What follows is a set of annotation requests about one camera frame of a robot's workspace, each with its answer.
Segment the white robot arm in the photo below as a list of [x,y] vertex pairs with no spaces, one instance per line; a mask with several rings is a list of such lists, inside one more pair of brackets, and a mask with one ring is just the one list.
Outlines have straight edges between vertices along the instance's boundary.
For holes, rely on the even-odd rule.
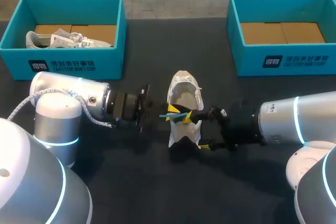
[[[336,223],[336,92],[265,102],[259,109],[238,101],[227,114],[219,111],[212,108],[206,117],[221,126],[222,147],[302,144],[286,168],[298,219],[301,224]],[[199,115],[204,120],[200,112],[190,118]]]

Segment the yellow tape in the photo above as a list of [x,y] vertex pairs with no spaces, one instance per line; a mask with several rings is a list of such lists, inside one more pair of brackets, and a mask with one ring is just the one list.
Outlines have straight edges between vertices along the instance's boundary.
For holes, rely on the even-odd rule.
[[199,147],[201,147],[202,149],[211,150],[208,144],[199,145]]
[[192,121],[190,120],[191,112],[189,112],[186,116],[185,119],[182,120],[183,123],[191,123]]
[[180,113],[180,111],[171,104],[168,105],[168,112]]

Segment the shoe insole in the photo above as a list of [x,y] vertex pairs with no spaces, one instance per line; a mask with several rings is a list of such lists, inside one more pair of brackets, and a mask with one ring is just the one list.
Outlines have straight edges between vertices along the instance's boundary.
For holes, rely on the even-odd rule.
[[174,88],[170,104],[179,104],[191,110],[197,110],[195,87],[189,83],[180,83]]

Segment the shoe tongue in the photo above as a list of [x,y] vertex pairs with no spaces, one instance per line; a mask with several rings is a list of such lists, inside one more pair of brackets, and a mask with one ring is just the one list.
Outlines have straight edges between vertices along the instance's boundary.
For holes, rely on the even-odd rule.
[[62,37],[65,37],[65,38],[70,38],[70,33],[62,30],[61,28],[59,28],[55,33],[53,33],[55,35],[58,35],[58,36],[62,36]]

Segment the metal bolt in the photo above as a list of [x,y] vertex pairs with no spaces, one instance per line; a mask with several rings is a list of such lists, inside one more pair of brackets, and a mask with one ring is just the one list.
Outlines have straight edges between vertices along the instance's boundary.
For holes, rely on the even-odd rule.
[[96,103],[97,99],[95,97],[90,97],[89,102],[90,103]]

